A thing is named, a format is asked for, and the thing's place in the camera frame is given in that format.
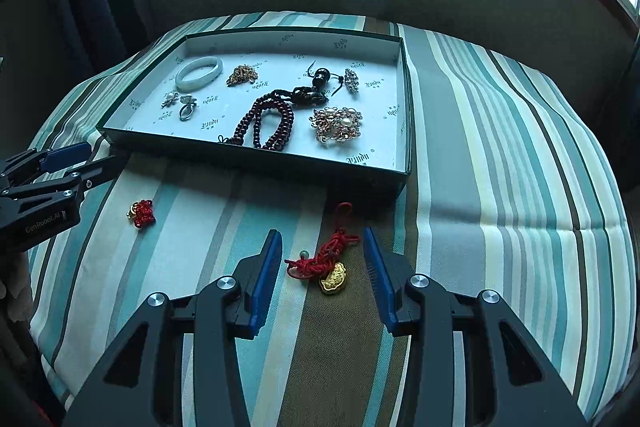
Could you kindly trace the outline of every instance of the ring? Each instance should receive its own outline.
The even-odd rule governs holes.
[[[189,120],[193,116],[193,112],[196,109],[196,98],[193,98],[190,94],[185,94],[180,97],[180,103],[183,103],[180,110],[180,121]]]
[[[191,80],[185,80],[184,77],[191,73],[191,71],[198,70],[205,67],[213,68],[211,71],[202,76],[197,76]],[[196,58],[183,67],[175,77],[175,87],[181,92],[195,91],[201,87],[206,86],[210,82],[222,73],[222,60],[217,57],[202,57]]]

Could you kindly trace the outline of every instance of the blue gripper pad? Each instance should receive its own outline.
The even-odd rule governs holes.
[[[381,250],[370,227],[364,230],[364,257],[380,321],[395,337],[415,333],[421,309],[404,287],[415,273],[404,255]]]
[[[242,295],[226,309],[227,324],[236,337],[252,340],[264,326],[281,264],[282,236],[271,230],[260,253],[236,266],[233,277]]]
[[[86,162],[89,156],[91,145],[88,142],[74,143],[47,154],[40,162],[40,169],[42,172],[58,172],[71,165]]]

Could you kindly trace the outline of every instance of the jewelry box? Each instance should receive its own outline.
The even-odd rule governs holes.
[[[244,82],[246,72],[252,76]],[[187,93],[176,82],[198,89]],[[265,144],[282,131],[285,117],[282,108],[276,111],[282,104],[260,106],[261,118],[243,118],[258,99],[299,87],[327,102],[289,100],[293,117],[278,135],[286,136],[281,151],[255,148],[255,121]],[[365,194],[392,198],[410,172],[411,100],[399,37],[334,28],[220,30],[172,44],[132,80],[98,130],[130,151],[343,187],[354,200]],[[331,124],[334,114],[340,120],[331,128],[327,117]],[[237,130],[246,133],[242,145]]]

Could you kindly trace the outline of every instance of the white bangle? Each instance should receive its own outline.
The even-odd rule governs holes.
[[[190,80],[185,80],[184,77],[191,73],[191,71],[197,70],[199,68],[205,68],[206,66],[211,66],[213,69],[203,74],[202,76],[197,76],[196,78],[191,78]],[[200,89],[201,87],[206,86],[210,82],[212,82],[217,76],[222,73],[222,60],[217,57],[202,57],[196,58],[183,67],[175,77],[175,87],[178,91],[181,92],[191,92]]]

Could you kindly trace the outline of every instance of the red string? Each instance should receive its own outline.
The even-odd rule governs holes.
[[[351,214],[352,208],[351,203],[340,203],[336,207],[335,232],[329,241],[318,249],[315,257],[304,259],[300,256],[298,261],[285,260],[287,273],[291,277],[294,279],[311,279],[312,277],[323,279],[331,273],[344,248],[347,245],[354,245],[360,240],[358,235],[348,235],[346,229],[342,226],[342,218]]]
[[[147,225],[151,225],[156,222],[154,211],[151,208],[152,205],[153,201],[151,200],[142,200],[135,203],[134,210],[136,212],[136,217],[133,218],[133,224],[137,229],[141,229],[142,227],[146,227]]]

